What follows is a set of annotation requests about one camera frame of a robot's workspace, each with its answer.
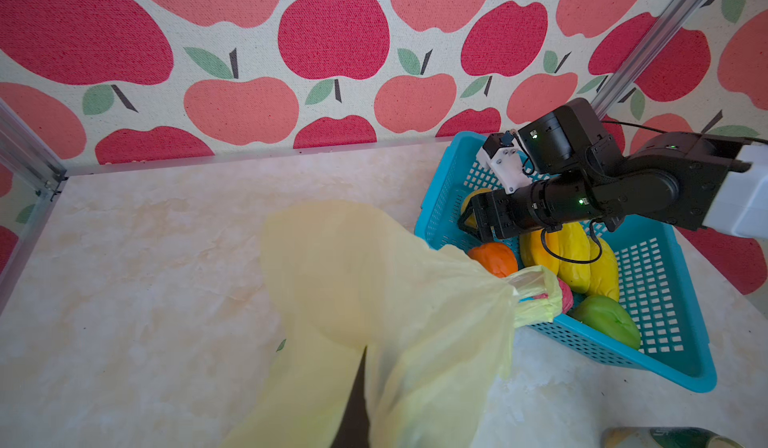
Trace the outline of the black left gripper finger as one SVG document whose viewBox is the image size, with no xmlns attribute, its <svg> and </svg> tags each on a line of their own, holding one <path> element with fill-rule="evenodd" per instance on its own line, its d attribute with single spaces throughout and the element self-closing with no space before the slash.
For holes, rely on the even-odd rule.
<svg viewBox="0 0 768 448">
<path fill-rule="evenodd" d="M 369 448 L 370 420 L 364 394 L 367 350 L 363 351 L 360 364 L 350 391 L 344 414 L 332 448 Z"/>
</svg>

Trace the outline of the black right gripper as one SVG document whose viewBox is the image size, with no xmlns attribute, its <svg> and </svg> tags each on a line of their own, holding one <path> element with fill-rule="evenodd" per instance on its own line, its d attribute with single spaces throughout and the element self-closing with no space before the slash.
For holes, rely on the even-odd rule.
<svg viewBox="0 0 768 448">
<path fill-rule="evenodd" d="M 533 183 L 513 194 L 500 187 L 475 196 L 477 229 L 464 225 L 469 212 L 459 216 L 459 229 L 486 243 L 539 229 L 556 232 L 570 222 L 595 220 L 611 232 L 623 223 L 620 200 L 605 196 L 618 181 L 623 155 L 586 99 L 575 98 L 515 132 Z"/>
</svg>

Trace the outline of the yellow toy banana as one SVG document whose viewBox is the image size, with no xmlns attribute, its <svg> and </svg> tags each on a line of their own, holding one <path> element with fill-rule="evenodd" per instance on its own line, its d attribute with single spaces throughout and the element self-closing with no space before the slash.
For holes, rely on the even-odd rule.
<svg viewBox="0 0 768 448">
<path fill-rule="evenodd" d="M 591 269 L 589 260 L 591 256 L 590 240 L 583 226 L 578 222 L 563 225 L 559 233 L 559 278 L 564 281 L 573 292 L 586 294 L 591 283 Z"/>
</svg>

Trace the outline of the yellow toy corn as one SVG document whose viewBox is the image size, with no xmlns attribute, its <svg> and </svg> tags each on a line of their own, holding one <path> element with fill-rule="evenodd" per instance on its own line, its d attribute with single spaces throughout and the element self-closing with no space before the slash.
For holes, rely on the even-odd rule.
<svg viewBox="0 0 768 448">
<path fill-rule="evenodd" d="M 599 243 L 590 239 L 590 258 L 600 257 L 589 265 L 590 284 L 588 296 L 605 296 L 618 302 L 620 297 L 619 269 L 616 256 L 609 244 L 602 238 Z"/>
</svg>

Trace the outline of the orange toy fruit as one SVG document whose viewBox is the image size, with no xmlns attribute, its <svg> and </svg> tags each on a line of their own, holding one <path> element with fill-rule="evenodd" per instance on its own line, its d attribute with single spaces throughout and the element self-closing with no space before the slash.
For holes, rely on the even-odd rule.
<svg viewBox="0 0 768 448">
<path fill-rule="evenodd" d="M 519 270 L 514 252 L 500 242 L 487 243 L 472 248 L 468 252 L 468 256 L 498 278 L 508 277 Z"/>
</svg>

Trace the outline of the yellow toy lemon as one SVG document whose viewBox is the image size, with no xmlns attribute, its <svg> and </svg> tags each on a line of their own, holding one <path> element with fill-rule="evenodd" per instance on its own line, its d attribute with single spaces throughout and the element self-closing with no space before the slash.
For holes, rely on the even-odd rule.
<svg viewBox="0 0 768 448">
<path fill-rule="evenodd" d="M 464 215 L 469 212 L 469 215 L 464 220 L 464 225 L 472 230 L 477 229 L 477 220 L 475 210 L 472 208 L 472 199 L 480 194 L 491 192 L 490 188 L 480 188 L 470 193 L 462 202 L 460 213 Z"/>
</svg>

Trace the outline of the pink toy fruit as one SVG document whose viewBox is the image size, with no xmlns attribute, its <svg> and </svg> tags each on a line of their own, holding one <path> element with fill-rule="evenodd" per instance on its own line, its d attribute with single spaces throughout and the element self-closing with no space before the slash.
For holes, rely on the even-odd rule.
<svg viewBox="0 0 768 448">
<path fill-rule="evenodd" d="M 539 276 L 527 288 L 529 298 L 521 307 L 537 322 L 551 321 L 574 306 L 571 288 L 557 276 Z"/>
</svg>

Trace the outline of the yellow plastic avocado-print bag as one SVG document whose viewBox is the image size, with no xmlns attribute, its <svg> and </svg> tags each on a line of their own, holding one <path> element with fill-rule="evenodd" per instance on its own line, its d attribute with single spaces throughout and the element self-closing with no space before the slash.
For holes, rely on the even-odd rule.
<svg viewBox="0 0 768 448">
<path fill-rule="evenodd" d="M 384 211 L 331 200 L 271 214 L 260 267 L 286 343 L 228 447 L 327 447 L 364 350 L 373 447 L 467 447 L 508 377 L 534 266 L 498 278 Z"/>
</svg>

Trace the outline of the green toy fruit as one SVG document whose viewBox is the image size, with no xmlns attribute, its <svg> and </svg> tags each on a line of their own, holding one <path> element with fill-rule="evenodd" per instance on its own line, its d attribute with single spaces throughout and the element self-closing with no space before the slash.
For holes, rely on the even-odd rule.
<svg viewBox="0 0 768 448">
<path fill-rule="evenodd" d="M 629 348 L 639 350 L 642 337 L 629 313 L 616 301 L 605 296 L 585 298 L 568 315 Z"/>
</svg>

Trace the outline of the yellow toy mango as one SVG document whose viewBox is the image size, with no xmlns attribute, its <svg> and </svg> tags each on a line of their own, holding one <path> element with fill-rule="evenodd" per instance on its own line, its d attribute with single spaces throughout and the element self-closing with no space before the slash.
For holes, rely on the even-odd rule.
<svg viewBox="0 0 768 448">
<path fill-rule="evenodd" d="M 520 256 L 525 267 L 543 266 L 558 274 L 560 260 L 550 254 L 560 254 L 558 233 L 546 233 L 540 229 L 519 237 Z"/>
</svg>

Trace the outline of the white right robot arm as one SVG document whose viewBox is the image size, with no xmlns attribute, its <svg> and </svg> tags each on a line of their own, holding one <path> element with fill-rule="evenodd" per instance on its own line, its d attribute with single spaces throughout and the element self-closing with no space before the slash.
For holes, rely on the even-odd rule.
<svg viewBox="0 0 768 448">
<path fill-rule="evenodd" d="M 615 231 L 630 215 L 695 231 L 767 236 L 767 145 L 663 132 L 625 156 L 576 98 L 515 132 L 490 135 L 478 161 L 502 186 L 470 197 L 459 228 L 482 242 L 570 222 Z"/>
</svg>

